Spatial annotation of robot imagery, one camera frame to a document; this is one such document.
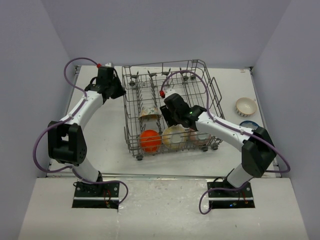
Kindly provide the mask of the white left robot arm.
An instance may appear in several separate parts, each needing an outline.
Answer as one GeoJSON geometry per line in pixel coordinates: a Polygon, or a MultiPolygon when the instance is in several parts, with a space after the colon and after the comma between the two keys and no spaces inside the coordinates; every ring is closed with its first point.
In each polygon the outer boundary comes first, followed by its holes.
{"type": "Polygon", "coordinates": [[[102,175],[87,158],[87,144],[83,130],[95,112],[108,99],[126,94],[116,69],[99,66],[75,107],[60,121],[51,121],[47,132],[48,156],[70,168],[86,185],[86,190],[97,197],[103,193],[102,175]]]}

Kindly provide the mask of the blue patterned bowl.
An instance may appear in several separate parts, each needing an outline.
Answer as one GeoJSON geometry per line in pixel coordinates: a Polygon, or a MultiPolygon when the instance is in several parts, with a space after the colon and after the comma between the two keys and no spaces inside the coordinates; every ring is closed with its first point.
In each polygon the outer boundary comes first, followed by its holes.
{"type": "Polygon", "coordinates": [[[253,130],[256,130],[259,127],[259,125],[256,122],[251,121],[251,120],[242,121],[239,125],[241,127],[250,128],[253,130]]]}

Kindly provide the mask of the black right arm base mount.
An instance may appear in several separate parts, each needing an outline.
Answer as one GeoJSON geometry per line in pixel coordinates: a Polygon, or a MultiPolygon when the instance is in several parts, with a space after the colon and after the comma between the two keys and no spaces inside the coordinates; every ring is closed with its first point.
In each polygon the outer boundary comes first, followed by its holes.
{"type": "Polygon", "coordinates": [[[241,190],[215,190],[208,193],[209,207],[214,209],[253,209],[254,195],[251,183],[247,183],[241,190]]]}

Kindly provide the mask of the grey wire dish rack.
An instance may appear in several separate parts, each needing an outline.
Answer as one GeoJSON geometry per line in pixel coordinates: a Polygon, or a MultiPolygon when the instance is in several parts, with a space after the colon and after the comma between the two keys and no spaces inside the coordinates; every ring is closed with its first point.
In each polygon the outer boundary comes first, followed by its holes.
{"type": "Polygon", "coordinates": [[[124,136],[137,160],[147,155],[218,149],[221,140],[195,131],[209,107],[223,117],[222,95],[206,63],[200,59],[122,67],[124,136]]]}

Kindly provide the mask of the floral white bowl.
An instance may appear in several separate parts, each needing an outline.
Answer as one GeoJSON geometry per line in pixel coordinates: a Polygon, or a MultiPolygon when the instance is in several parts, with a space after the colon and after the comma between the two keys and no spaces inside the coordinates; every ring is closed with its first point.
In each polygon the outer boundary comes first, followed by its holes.
{"type": "Polygon", "coordinates": [[[143,107],[139,113],[138,120],[143,121],[156,121],[162,117],[161,112],[156,107],[143,107]]]}

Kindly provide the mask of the beige white bowl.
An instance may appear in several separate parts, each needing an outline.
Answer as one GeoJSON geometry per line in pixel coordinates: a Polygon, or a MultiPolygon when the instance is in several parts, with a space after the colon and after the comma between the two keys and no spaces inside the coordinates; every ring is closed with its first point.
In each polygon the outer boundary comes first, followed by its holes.
{"type": "Polygon", "coordinates": [[[241,117],[249,117],[258,110],[254,100],[248,97],[241,97],[235,103],[235,111],[241,117]]]}

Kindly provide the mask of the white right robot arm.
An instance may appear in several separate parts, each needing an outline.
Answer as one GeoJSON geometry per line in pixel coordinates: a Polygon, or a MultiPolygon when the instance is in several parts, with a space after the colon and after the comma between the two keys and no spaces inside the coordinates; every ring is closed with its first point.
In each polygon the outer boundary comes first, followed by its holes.
{"type": "Polygon", "coordinates": [[[227,196],[235,196],[245,182],[262,177],[276,157],[273,142],[265,128],[258,127],[254,130],[241,127],[214,115],[202,106],[189,107],[173,89],[166,92],[161,90],[159,94],[164,100],[164,106],[160,110],[169,127],[182,125],[184,128],[209,134],[241,152],[241,163],[231,170],[223,184],[223,191],[227,196]]]}

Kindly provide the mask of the yellow rimmed white bowl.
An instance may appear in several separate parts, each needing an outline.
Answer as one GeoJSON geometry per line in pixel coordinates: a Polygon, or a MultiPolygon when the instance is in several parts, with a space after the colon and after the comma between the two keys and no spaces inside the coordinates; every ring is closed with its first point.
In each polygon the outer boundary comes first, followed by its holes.
{"type": "Polygon", "coordinates": [[[181,150],[187,143],[188,134],[181,125],[167,127],[162,133],[162,142],[169,150],[181,150]]]}

